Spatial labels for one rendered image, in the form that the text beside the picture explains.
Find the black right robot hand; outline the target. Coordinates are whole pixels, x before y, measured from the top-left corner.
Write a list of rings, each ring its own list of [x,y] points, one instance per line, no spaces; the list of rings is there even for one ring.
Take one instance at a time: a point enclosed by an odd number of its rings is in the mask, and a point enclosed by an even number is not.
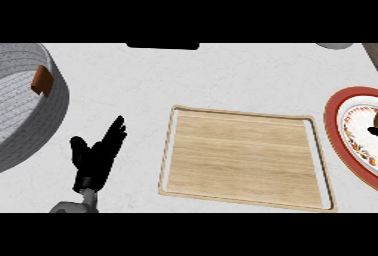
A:
[[[373,135],[378,136],[378,113],[376,114],[374,117],[374,126],[368,127],[368,131]]]

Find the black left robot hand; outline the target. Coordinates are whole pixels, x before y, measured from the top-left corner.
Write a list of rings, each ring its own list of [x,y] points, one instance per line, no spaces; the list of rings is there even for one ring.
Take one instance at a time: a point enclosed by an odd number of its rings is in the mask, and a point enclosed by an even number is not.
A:
[[[77,193],[86,189],[98,192],[104,188],[126,137],[125,117],[119,116],[94,146],[80,136],[71,138],[73,164],[77,168],[73,190]]]

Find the red-rimmed patterned plate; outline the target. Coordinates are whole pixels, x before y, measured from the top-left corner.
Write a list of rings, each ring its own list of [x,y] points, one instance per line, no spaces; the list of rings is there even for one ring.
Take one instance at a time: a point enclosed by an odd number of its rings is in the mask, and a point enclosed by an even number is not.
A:
[[[336,153],[359,179],[378,190],[378,89],[364,86],[342,89],[325,105],[324,123]]]

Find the pale wooden tray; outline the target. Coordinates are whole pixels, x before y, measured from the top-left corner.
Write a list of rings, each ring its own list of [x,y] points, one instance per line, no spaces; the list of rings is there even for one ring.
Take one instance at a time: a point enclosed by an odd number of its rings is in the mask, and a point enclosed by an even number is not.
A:
[[[315,119],[176,105],[159,193],[334,212]]]

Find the grey woven basket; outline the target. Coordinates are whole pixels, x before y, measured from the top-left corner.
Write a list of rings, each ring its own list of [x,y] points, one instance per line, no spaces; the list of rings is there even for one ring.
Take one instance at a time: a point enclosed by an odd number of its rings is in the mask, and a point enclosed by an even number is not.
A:
[[[55,79],[49,97],[32,90],[40,65]],[[42,149],[69,105],[69,85],[46,47],[40,43],[0,43],[0,173]]]

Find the brown wooden object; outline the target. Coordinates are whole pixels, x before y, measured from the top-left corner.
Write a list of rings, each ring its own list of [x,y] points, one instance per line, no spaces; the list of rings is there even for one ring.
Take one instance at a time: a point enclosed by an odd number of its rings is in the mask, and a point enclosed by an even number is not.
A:
[[[364,48],[378,70],[378,43],[364,43]]]

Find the grey round container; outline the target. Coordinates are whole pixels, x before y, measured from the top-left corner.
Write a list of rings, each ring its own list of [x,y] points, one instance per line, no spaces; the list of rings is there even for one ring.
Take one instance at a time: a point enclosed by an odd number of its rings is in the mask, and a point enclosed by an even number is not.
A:
[[[317,43],[321,47],[333,50],[348,49],[354,43]]]

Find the black flat appliance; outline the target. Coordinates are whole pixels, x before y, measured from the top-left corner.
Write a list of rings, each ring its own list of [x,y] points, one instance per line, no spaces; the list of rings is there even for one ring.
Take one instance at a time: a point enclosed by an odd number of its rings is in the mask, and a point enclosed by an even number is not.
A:
[[[167,50],[198,50],[200,43],[126,43],[131,48],[167,49]]]

